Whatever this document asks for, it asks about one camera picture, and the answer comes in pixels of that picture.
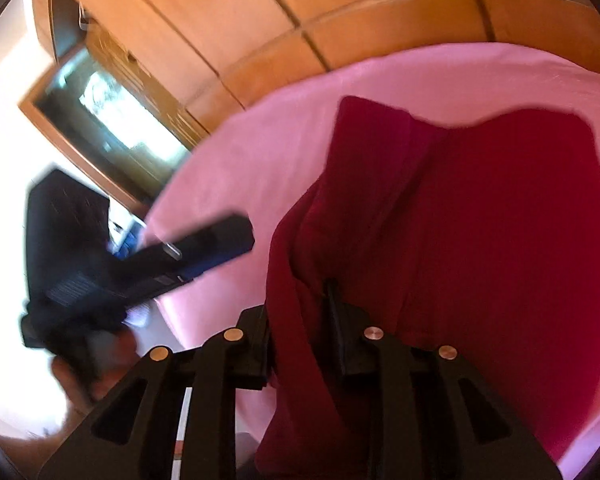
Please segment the wooden cabinet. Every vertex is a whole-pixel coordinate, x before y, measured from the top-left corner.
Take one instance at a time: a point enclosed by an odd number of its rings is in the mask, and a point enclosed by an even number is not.
[[[428,44],[510,41],[600,72],[588,0],[79,1],[155,83],[149,103],[158,88],[203,135],[283,86]]]
[[[31,0],[31,5],[38,42],[50,56],[55,57],[56,51],[51,34],[51,8],[49,2],[50,0]]]

